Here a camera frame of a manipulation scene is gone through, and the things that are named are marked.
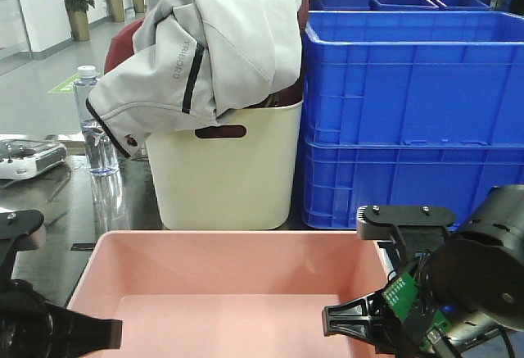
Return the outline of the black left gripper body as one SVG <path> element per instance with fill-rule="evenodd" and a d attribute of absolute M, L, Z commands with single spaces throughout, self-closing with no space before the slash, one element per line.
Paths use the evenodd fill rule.
<path fill-rule="evenodd" d="M 1 357 L 49 357 L 45 298 L 21 279 L 1 282 Z"/>

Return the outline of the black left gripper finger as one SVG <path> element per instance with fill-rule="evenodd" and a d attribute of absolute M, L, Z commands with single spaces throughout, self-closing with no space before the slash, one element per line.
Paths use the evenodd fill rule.
<path fill-rule="evenodd" d="M 11 278 L 18 252 L 33 251 L 46 242 L 44 215 L 38 210 L 1 214 L 1 280 Z"/>
<path fill-rule="evenodd" d="M 45 357 L 83 357 L 121 348 L 121 320 L 98 319 L 50 303 L 46 308 Z"/>

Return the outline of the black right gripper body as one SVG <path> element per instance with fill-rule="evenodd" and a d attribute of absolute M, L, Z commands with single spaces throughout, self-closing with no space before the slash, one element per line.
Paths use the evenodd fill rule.
<path fill-rule="evenodd" d="M 377 318 L 379 351 L 390 349 L 396 357 L 462 357 L 499 336 L 492 319 L 437 292 L 431 254 L 418 253 L 368 299 L 368 313 Z"/>

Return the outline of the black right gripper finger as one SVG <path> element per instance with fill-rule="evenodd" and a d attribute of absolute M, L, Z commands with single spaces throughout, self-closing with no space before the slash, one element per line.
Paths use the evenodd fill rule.
<path fill-rule="evenodd" d="M 368 294 L 354 300 L 325 306 L 321 314 L 323 336 L 341 335 L 381 350 L 383 298 Z"/>
<path fill-rule="evenodd" d="M 356 213 L 358 237 L 379 241 L 394 268 L 435 251 L 449 237 L 454 222 L 455 214 L 441 206 L 369 205 Z"/>

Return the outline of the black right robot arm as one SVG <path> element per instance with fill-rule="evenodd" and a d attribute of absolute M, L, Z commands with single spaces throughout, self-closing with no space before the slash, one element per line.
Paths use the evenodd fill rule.
<path fill-rule="evenodd" d="M 460 357 L 523 329 L 523 187 L 492 188 L 460 225 L 440 206 L 368 205 L 357 233 L 391 263 L 386 284 L 323 309 L 325 336 L 396 357 Z"/>

